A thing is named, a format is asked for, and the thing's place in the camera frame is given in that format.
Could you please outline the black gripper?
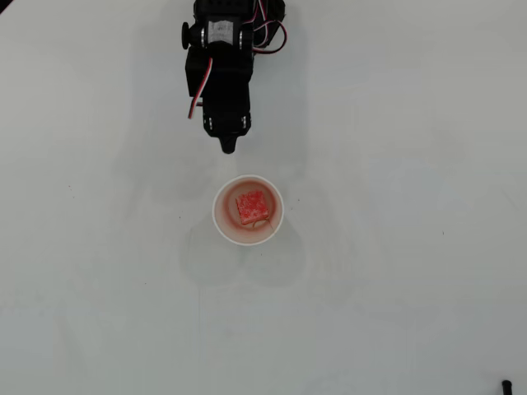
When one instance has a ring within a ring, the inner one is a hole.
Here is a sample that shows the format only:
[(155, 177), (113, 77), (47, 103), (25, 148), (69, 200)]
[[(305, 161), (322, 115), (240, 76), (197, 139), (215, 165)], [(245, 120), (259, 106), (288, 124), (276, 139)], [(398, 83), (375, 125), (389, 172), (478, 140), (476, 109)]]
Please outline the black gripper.
[(251, 128), (250, 79), (253, 75), (253, 48), (216, 42), (203, 48), (184, 42), (187, 51), (185, 75), (191, 97), (188, 117), (203, 107), (203, 127), (216, 138), (222, 152), (235, 152), (239, 137)]

